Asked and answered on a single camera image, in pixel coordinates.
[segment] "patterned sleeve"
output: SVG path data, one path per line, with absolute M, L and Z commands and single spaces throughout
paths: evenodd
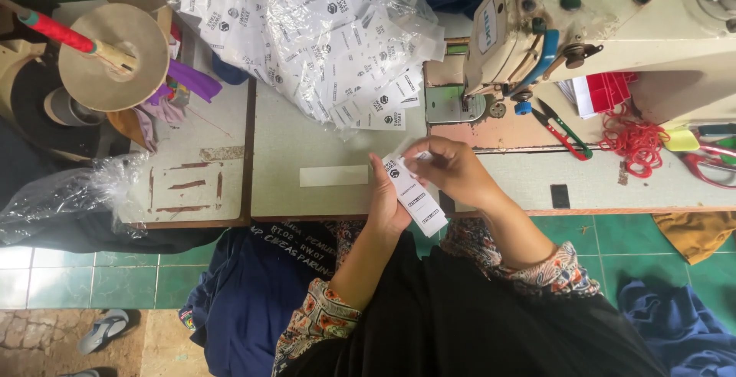
M 494 274 L 512 280 L 514 289 L 522 295 L 592 297 L 601 293 L 601 285 L 596 280 L 588 278 L 588 271 L 578 264 L 577 252 L 569 241 L 560 245 L 552 256 L 534 267 L 512 269 L 501 263 Z
M 361 312 L 345 304 L 319 278 L 309 284 L 302 306 L 294 311 L 286 331 L 276 344 L 272 377 L 278 375 L 312 344 L 330 338 L 345 338 L 355 328 Z

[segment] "scissors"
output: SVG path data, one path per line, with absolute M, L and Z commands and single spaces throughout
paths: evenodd
M 560 140 L 560 142 L 565 147 L 567 147 L 567 149 L 570 150 L 570 152 L 573 153 L 573 155 L 577 157 L 578 160 L 585 161 L 593 157 L 593 150 L 589 149 L 585 145 L 585 143 L 583 143 L 583 140 L 581 140 L 580 137 L 577 137 L 577 135 L 573 133 L 573 130 L 567 127 L 567 125 L 562 120 L 562 118 L 559 118 L 557 113 L 555 113 L 555 111 L 549 105 L 547 105 L 546 102 L 538 98 L 537 100 L 539 100 L 539 105 L 542 107 L 542 111 L 544 111 L 544 113 L 539 112 L 539 110 L 537 110 L 536 108 L 532 108 L 531 112 L 534 114 L 535 117 L 537 117 L 537 120 L 539 120 L 539 122 L 542 123 L 542 125 L 545 126 L 545 128 L 550 133 L 552 133 L 552 136 L 557 137 L 557 140 Z M 565 129 L 567 134 L 563 136 L 562 134 L 559 133 L 559 131 L 557 131 L 554 127 L 552 127 L 552 125 L 549 124 L 549 120 L 551 118 L 554 118 L 554 120 L 557 121 L 557 124 L 559 124 L 560 127 Z M 570 137 L 572 137 L 575 140 L 575 143 L 577 143 L 578 146 L 582 148 L 582 150 L 578 150 L 575 147 L 573 147 L 572 144 L 570 144 L 570 142 L 567 140 Z
M 696 131 L 693 131 L 693 134 L 695 135 L 695 138 L 697 138 L 698 141 L 700 142 L 700 150 L 702 152 L 705 152 L 711 156 L 726 155 L 726 156 L 736 157 L 736 150 L 732 150 L 727 147 L 722 147 L 717 144 L 708 143 L 706 141 L 701 141 L 700 134 Z M 734 175 L 736 175 L 736 166 L 723 163 L 723 160 L 720 157 L 700 156 L 694 153 L 685 153 L 680 156 L 680 159 L 685 163 L 687 168 L 690 170 L 690 173 L 693 173 L 693 175 L 695 175 L 698 179 L 703 180 L 705 183 L 714 185 L 716 187 L 720 187 L 722 189 L 727 188 L 727 189 L 736 190 L 736 185 L 724 185 L 724 184 L 715 182 L 709 179 L 708 177 L 705 177 L 705 175 L 703 175 L 703 172 L 700 170 L 700 166 L 705 166 L 705 167 L 710 167 L 711 169 L 723 170 L 724 172 L 731 172 Z

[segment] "blue machine part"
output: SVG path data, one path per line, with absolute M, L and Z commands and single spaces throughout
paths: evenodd
M 529 101 L 521 101 L 514 106 L 514 112 L 517 116 L 531 113 L 531 103 Z
M 542 53 L 539 55 L 539 61 L 529 74 L 524 77 L 519 84 L 510 90 L 508 93 L 504 93 L 504 97 L 510 97 L 520 90 L 523 90 L 539 78 L 550 65 L 557 58 L 557 44 L 559 43 L 559 31 L 558 30 L 546 30 L 544 42 L 542 43 Z

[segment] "woman's hand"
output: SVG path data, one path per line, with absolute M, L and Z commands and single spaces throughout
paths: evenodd
M 429 151 L 432 161 L 413 157 Z M 439 187 L 447 196 L 460 203 L 485 210 L 495 199 L 505 196 L 483 164 L 465 143 L 444 137 L 430 136 L 417 140 L 403 154 L 406 168 Z
M 368 156 L 373 167 L 375 186 L 365 229 L 382 238 L 399 239 L 401 232 L 411 223 L 411 216 L 397 200 L 396 188 L 380 157 L 373 153 Z

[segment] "plastic bag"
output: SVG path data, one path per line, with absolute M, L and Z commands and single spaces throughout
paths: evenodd
M 306 116 L 349 129 L 369 113 L 418 106 L 422 63 L 444 28 L 426 0 L 169 0 L 224 61 Z
M 148 153 L 107 157 L 94 160 L 91 168 L 66 170 L 23 186 L 0 212 L 0 239 L 13 244 L 41 232 L 44 221 L 77 219 L 99 211 L 112 211 L 115 234 L 144 237 L 145 205 L 128 191 L 138 182 L 148 158 Z M 126 225 L 121 216 L 141 222 Z

